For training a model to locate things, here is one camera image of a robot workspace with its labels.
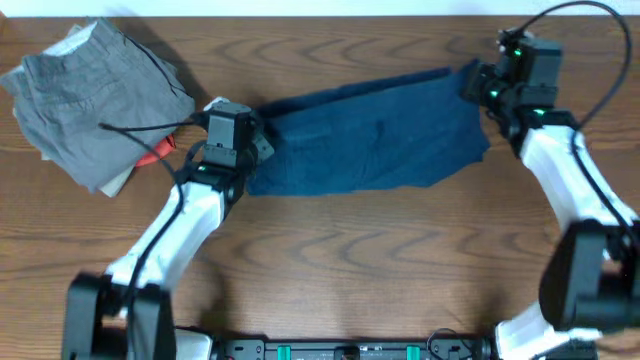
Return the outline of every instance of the wood grain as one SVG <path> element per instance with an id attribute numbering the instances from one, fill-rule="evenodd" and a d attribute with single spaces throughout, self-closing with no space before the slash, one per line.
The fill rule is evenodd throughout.
<path id="1" fill-rule="evenodd" d="M 222 95 L 255 106 L 346 83 L 496 57 L 496 30 L 518 17 L 115 19 L 177 65 L 199 106 Z M 62 38 L 81 19 L 11 19 L 0 70 Z M 640 19 L 630 19 L 640 28 Z M 553 18 L 540 35 L 566 45 L 560 104 L 584 114 L 616 74 L 620 33 L 604 18 Z M 640 208 L 640 73 L 593 123 L 593 156 Z M 159 166 L 136 170 L 115 198 L 90 195 L 37 151 L 0 92 L 0 353 L 59 356 L 65 292 L 81 269 L 125 253 L 166 201 Z M 245 196 L 210 236 L 174 295 L 176 321 L 272 338 L 428 336 L 476 331 L 536 298 L 559 236 L 535 179 L 485 120 L 481 164 L 428 189 L 320 198 Z M 181 151 L 204 134 L 179 132 Z M 639 346 L 637 332 L 607 339 Z M 603 358 L 628 355 L 603 353 Z"/>

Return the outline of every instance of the table surface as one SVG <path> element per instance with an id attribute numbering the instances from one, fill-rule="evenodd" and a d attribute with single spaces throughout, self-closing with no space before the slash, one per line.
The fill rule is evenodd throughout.
<path id="1" fill-rule="evenodd" d="M 221 95 L 251 106 L 342 84 L 497 57 L 497 30 L 519 17 L 122 18 L 124 32 L 175 64 L 198 106 Z M 64 37 L 83 19 L 9 19 L 0 66 Z M 640 29 L 640 18 L 630 19 Z M 618 71 L 622 40 L 606 18 L 536 25 L 565 44 L 558 104 L 580 117 Z M 640 34 L 635 32 L 636 45 Z M 640 208 L 638 57 L 619 95 L 587 130 L 592 155 Z M 59 356 L 65 293 L 80 270 L 126 253 L 164 205 L 161 166 L 136 170 L 110 199 L 89 194 L 24 139 L 0 91 L 0 353 Z M 536 299 L 559 238 L 533 176 L 483 120 L 492 148 L 427 189 L 317 198 L 245 196 L 202 246 L 173 295 L 178 325 L 271 338 L 423 337 L 486 329 Z M 204 137 L 179 131 L 184 151 Z M 633 358 L 638 332 L 601 342 Z"/>

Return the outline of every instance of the blue cloth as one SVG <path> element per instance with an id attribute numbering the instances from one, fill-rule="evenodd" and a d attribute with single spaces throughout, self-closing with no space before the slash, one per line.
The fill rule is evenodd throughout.
<path id="1" fill-rule="evenodd" d="M 482 160 L 478 106 L 459 97 L 473 64 L 347 85 L 258 109 L 275 154 L 251 195 L 426 187 Z"/>

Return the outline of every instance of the white background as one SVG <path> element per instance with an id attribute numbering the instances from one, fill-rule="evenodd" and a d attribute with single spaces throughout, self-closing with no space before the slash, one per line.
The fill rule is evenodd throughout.
<path id="1" fill-rule="evenodd" d="M 530 15 L 562 0 L 0 0 L 8 17 L 24 16 L 402 16 Z M 601 0 L 640 15 L 640 0 Z M 572 7 L 558 14 L 603 14 Z"/>

